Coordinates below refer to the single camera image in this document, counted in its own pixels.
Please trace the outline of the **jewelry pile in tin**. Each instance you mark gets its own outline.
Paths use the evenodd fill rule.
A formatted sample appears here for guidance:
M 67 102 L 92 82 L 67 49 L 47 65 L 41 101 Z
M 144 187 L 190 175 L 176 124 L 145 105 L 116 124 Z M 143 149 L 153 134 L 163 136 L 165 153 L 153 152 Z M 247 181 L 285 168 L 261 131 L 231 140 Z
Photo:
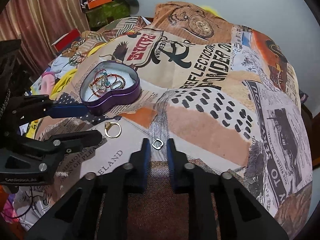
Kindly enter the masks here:
M 118 74 L 108 73 L 107 70 L 99 70 L 93 81 L 89 84 L 93 95 L 100 98 L 112 90 L 123 89 L 126 85 L 125 79 Z

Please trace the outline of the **yellow cloth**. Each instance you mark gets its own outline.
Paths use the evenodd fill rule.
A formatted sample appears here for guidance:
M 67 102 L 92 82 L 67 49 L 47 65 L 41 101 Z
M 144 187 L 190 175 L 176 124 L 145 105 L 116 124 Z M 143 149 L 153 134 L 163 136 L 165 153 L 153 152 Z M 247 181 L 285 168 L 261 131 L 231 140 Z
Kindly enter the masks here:
M 69 84 L 78 70 L 76 68 L 69 70 L 53 87 L 49 96 L 51 100 L 55 100 L 58 94 Z

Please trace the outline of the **red box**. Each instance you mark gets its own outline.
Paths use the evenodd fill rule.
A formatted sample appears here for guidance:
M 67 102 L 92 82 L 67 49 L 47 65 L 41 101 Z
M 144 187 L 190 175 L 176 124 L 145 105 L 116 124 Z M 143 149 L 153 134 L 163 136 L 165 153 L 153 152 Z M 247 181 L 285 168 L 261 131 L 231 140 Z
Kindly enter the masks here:
M 52 46 L 56 49 L 58 53 L 61 53 L 62 51 L 70 48 L 73 42 L 80 40 L 80 31 L 78 31 L 78 29 L 73 29 L 65 35 L 62 35 L 55 42 L 53 42 Z

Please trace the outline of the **purple heart-shaped tin box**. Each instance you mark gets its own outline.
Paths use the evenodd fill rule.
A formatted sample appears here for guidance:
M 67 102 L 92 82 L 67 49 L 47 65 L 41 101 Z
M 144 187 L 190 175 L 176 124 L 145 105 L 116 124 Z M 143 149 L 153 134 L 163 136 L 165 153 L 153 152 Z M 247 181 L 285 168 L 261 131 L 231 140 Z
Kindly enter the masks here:
M 123 89 L 112 90 L 102 97 L 93 95 L 89 84 L 93 81 L 95 74 L 105 69 L 108 73 L 121 75 L 126 85 Z M 134 103 L 141 95 L 142 89 L 137 72 L 129 66 L 112 61 L 104 61 L 94 67 L 84 78 L 80 86 L 80 99 L 95 116 L 100 116 L 110 111 L 115 106 L 129 105 Z

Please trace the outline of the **striped red-gold curtain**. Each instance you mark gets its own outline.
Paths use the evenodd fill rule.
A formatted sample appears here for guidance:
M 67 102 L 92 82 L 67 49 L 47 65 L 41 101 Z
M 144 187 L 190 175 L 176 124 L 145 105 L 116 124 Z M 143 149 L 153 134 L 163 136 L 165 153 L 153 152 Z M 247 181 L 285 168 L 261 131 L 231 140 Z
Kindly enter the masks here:
M 53 42 L 73 29 L 89 30 L 79 0 L 10 0 L 1 12 L 1 40 L 22 41 L 18 61 L 33 78 L 56 57 Z

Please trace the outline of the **green camouflage storage box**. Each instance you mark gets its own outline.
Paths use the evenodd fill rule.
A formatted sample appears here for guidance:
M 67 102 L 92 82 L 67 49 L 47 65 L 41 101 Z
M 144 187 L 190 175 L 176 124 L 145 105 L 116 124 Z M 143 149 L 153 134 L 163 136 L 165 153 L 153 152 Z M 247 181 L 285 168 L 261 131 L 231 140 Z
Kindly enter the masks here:
M 85 12 L 90 28 L 105 26 L 114 20 L 130 16 L 130 7 L 125 1 L 112 1 Z

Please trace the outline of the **printed newspaper-pattern bedspread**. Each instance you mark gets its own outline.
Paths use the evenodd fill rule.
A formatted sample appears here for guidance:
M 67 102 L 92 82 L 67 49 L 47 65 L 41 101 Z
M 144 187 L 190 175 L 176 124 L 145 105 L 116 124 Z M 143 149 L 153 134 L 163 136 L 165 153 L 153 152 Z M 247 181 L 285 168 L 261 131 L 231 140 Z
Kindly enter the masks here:
M 99 63 L 114 61 L 134 69 L 142 93 L 131 105 L 100 117 L 44 118 L 37 139 L 55 132 L 102 129 L 107 119 L 122 126 L 118 138 L 60 163 L 54 185 L 35 187 L 33 208 L 19 222 L 29 230 L 86 172 L 112 172 L 143 138 L 151 144 L 148 188 L 129 200 L 129 239 L 186 239 L 187 198 L 169 187 L 167 149 L 178 150 L 207 171 L 236 176 L 294 239 L 306 223 L 312 165 L 301 116 L 294 68 L 263 33 L 234 25 L 185 2 L 157 5 L 155 19 L 117 20 L 85 32 L 78 51 L 87 58 L 55 99 L 79 102 L 80 86 Z

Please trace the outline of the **orange box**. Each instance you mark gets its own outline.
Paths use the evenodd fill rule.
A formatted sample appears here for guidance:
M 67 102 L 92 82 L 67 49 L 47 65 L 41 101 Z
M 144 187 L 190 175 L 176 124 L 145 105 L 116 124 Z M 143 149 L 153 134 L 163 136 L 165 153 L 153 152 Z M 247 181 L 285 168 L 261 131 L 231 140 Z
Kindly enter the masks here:
M 88 8 L 93 9 L 109 2 L 112 2 L 112 0 L 91 0 L 90 2 L 88 2 Z

